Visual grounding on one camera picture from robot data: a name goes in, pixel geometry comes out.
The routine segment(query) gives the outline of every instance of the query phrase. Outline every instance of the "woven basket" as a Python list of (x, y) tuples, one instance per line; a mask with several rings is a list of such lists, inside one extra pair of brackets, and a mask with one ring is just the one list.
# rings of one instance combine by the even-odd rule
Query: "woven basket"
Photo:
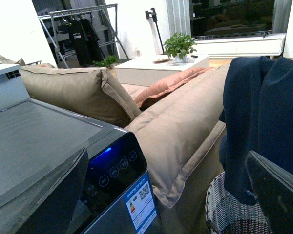
[(206, 197), (206, 220), (210, 234), (272, 234), (259, 204), (241, 204), (224, 189), (225, 173), (210, 184)]

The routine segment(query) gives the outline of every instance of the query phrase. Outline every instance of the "dark blue jacket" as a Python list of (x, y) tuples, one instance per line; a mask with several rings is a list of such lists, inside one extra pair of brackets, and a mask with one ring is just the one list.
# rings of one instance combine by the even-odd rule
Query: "dark blue jacket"
[(220, 148), (225, 189), (255, 204), (245, 168), (254, 150), (293, 174), (293, 60), (235, 58), (226, 77), (220, 120), (227, 135)]

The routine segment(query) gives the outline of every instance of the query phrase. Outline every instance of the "sofa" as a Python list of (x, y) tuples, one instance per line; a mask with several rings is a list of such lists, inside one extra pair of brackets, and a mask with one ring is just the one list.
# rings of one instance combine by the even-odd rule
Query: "sofa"
[(168, 93), (155, 95), (144, 108), (134, 100), (153, 87), (120, 84), (106, 68), (22, 66), (20, 73), (31, 98), (133, 132), (147, 161), (164, 233), (204, 234), (206, 192), (222, 172), (218, 149), (226, 127), (218, 119), (228, 68), (181, 72), (186, 82), (169, 85)]

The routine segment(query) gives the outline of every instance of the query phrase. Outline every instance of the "white pot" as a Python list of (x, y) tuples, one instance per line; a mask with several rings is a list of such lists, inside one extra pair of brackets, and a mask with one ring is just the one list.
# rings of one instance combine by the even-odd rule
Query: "white pot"
[(181, 58), (179, 57), (179, 54), (180, 54), (180, 53), (178, 53), (177, 56), (175, 57), (175, 62), (187, 62), (187, 55), (185, 55), (184, 58), (181, 59)]

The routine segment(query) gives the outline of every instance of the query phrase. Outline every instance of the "pink pillow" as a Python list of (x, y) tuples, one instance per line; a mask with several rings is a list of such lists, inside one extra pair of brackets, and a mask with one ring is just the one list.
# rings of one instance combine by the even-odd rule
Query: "pink pillow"
[(140, 109), (145, 110), (209, 69), (211, 67), (192, 67), (165, 77), (142, 91), (134, 101)]

